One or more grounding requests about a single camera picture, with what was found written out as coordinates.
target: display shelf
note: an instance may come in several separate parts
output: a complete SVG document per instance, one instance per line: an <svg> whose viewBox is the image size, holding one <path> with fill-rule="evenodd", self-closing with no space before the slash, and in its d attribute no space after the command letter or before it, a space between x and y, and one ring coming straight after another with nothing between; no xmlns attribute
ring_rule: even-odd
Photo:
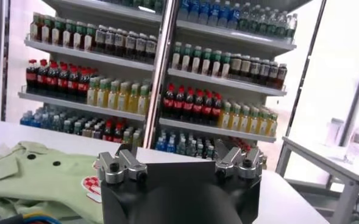
<svg viewBox="0 0 359 224"><path fill-rule="evenodd" d="M58 98L54 98L54 97L27 93L25 90L22 90L21 92L19 92L18 95L22 99L39 101L39 102L43 102L43 103L58 105L61 107L68 107L68 108L73 108L73 109L77 109L77 110L89 111L89 112L94 112L94 113L99 113L99 114L106 114L106 115L110 115L110 116L123 117L123 118L136 120L136 121L144 121L144 119L145 119L145 116L140 115L140 114L133 114L133 113L128 113L128 112L124 112L124 111L111 110L108 108L94 107L94 106L90 106L90 105L87 105L84 103L77 103L77 102L58 99Z"/></svg>
<svg viewBox="0 0 359 224"><path fill-rule="evenodd" d="M256 84L242 82L242 81L236 81L236 80L232 80L232 79L214 78L214 77L210 77L207 75L200 75L200 74L195 74L195 73L191 73L191 72L181 71L178 69L172 69L172 68L168 69L168 75L181 77L181 78L185 78L185 79L198 80L201 82L214 83L216 85L227 86L227 87L232 87L232 88L237 88L237 89L249 90L249 91L253 91L256 93L263 93L267 96L284 96L284 95L286 95L286 92L277 90L277 89L273 89L273 88L268 88L268 87L264 87L264 86L260 86L260 85L256 85Z"/></svg>
<svg viewBox="0 0 359 224"><path fill-rule="evenodd" d="M192 124L188 122L175 121L167 118L159 119L160 125L166 125L170 127L183 128L187 130L201 131L205 133L211 133L216 135L231 136L236 138L244 138L249 140L263 141L263 142L274 142L275 138L263 135L254 135L250 133L226 130L222 128L210 127L206 125Z"/></svg>
<svg viewBox="0 0 359 224"><path fill-rule="evenodd" d="M38 49L38 50L41 50L41 51L50 52L50 53L58 53L58 54L70 55L73 57L86 58L89 60L100 61L100 62L109 63L109 64L113 64L113 65L120 65L123 67L135 68L135 69L140 69L140 70L144 70L144 71L152 71L154 69L153 65L145 64L142 62L131 61L131 60L128 60L125 58L112 57L112 56L98 54L98 53L94 53L94 52L79 51L79 50L75 50L75 49L71 49L71 48L67 48L67 47L55 46L55 45L51 45L51 44L45 44L45 43L41 43L41 42L37 42L37 41L32 41L29 39L25 40L25 45L35 48L35 49Z"/></svg>

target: white countertop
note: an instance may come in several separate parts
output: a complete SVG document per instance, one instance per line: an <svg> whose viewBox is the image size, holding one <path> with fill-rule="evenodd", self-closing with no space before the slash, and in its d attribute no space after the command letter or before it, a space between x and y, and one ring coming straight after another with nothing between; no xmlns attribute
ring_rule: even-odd
<svg viewBox="0 0 359 224"><path fill-rule="evenodd" d="M113 142L0 122L0 145L5 144L11 148L19 141L35 141L66 153L94 156L98 155L99 152L106 151L115 153L118 148L118 144ZM142 163L175 163L203 160L142 148L138 149L137 159ZM328 221L280 175L265 170L261 181L258 218L254 223L321 224L328 223Z"/></svg>

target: metal table leg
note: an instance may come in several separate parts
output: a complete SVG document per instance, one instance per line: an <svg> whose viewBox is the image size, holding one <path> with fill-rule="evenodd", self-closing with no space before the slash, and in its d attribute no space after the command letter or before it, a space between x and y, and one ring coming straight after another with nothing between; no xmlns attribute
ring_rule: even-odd
<svg viewBox="0 0 359 224"><path fill-rule="evenodd" d="M350 181L344 185L340 195L338 205L333 213L331 224L348 224L350 223L352 211L357 202L359 194L359 184Z"/></svg>

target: yellow juice bottle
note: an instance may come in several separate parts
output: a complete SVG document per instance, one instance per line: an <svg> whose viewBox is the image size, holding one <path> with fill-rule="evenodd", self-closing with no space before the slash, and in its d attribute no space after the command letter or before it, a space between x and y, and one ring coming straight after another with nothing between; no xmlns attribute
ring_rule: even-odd
<svg viewBox="0 0 359 224"><path fill-rule="evenodd" d="M250 108L246 105L243 105L241 111L242 111L242 113L240 116L238 131L246 132L247 124L249 122Z"/></svg>

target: red label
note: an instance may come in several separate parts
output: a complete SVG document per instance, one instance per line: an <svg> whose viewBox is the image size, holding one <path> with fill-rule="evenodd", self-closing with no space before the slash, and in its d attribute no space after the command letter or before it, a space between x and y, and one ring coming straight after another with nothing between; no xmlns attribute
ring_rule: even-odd
<svg viewBox="0 0 359 224"><path fill-rule="evenodd" d="M26 80L37 80L37 74L36 73L26 73Z"/></svg>

